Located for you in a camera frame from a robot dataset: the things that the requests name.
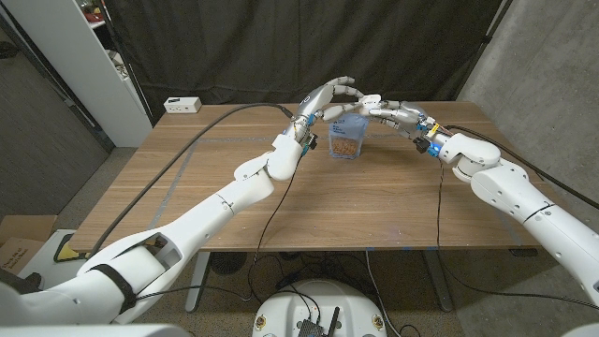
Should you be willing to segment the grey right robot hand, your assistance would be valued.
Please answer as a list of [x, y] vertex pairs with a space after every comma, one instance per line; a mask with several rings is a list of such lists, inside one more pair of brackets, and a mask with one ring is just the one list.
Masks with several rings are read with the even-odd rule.
[[408, 139], [421, 137], [434, 141], [439, 135], [436, 121], [414, 102], [384, 100], [370, 109], [368, 116]]

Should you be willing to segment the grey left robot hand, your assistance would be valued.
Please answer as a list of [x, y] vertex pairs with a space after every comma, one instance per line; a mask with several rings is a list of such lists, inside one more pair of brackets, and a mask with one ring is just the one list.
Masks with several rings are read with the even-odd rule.
[[353, 78], [343, 76], [328, 81], [312, 90], [300, 102], [297, 113], [291, 119], [284, 135], [300, 143], [306, 139], [310, 132], [310, 126], [314, 124], [315, 119], [321, 118], [325, 123], [330, 123], [345, 113], [358, 110], [361, 107], [359, 101], [325, 109], [325, 106], [331, 102], [335, 95], [351, 95], [358, 100], [364, 97], [360, 90], [350, 87], [350, 84], [354, 82]]

